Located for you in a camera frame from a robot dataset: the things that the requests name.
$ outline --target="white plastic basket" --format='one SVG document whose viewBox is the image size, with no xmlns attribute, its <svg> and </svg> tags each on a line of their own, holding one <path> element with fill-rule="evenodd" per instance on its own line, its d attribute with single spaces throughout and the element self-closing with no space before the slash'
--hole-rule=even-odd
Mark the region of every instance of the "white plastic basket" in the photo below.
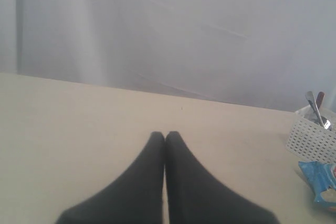
<svg viewBox="0 0 336 224">
<path fill-rule="evenodd" d="M 333 126 L 332 131 L 329 131 L 305 118 L 311 111 L 306 106 L 295 112 L 299 116 L 290 131 L 286 148 L 306 161 L 336 163 L 336 114 L 320 109 Z"/>
</svg>

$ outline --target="blue package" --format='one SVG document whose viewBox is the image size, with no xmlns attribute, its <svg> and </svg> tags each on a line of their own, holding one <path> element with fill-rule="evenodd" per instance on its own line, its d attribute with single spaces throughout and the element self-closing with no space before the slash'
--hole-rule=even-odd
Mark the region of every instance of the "blue package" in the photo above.
<svg viewBox="0 0 336 224">
<path fill-rule="evenodd" d="M 299 162 L 299 166 L 315 192 L 314 202 L 336 212 L 336 164 L 313 161 Z"/>
</svg>

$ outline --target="table surface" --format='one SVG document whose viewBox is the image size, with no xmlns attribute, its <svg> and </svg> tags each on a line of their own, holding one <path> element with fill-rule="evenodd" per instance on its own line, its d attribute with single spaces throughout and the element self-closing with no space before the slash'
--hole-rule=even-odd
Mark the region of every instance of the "table surface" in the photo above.
<svg viewBox="0 0 336 224">
<path fill-rule="evenodd" d="M 0 223 L 54 223 L 179 131 L 221 182 L 281 223 L 335 223 L 285 149 L 290 112 L 0 73 Z M 166 194 L 164 215 L 167 220 Z"/>
</svg>

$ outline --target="white curtain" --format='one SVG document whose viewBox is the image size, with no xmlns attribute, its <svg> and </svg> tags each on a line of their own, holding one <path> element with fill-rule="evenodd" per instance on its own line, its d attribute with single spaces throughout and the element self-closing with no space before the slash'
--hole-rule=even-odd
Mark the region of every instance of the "white curtain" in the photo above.
<svg viewBox="0 0 336 224">
<path fill-rule="evenodd" d="M 324 91 L 336 110 L 335 0 L 0 0 L 0 13 L 0 70 L 288 111 Z"/>
</svg>

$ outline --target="beige table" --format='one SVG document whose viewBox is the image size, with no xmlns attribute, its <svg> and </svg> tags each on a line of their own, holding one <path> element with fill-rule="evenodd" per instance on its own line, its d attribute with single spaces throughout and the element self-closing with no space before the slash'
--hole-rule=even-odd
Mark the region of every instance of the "beige table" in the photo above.
<svg viewBox="0 0 336 224">
<path fill-rule="evenodd" d="M 180 131 L 219 180 L 272 210 L 281 223 L 335 223 L 313 207 L 299 158 L 285 150 L 294 118 L 0 73 L 0 223 L 54 223 L 64 209 L 117 178 L 150 132 L 171 130 Z"/>
</svg>

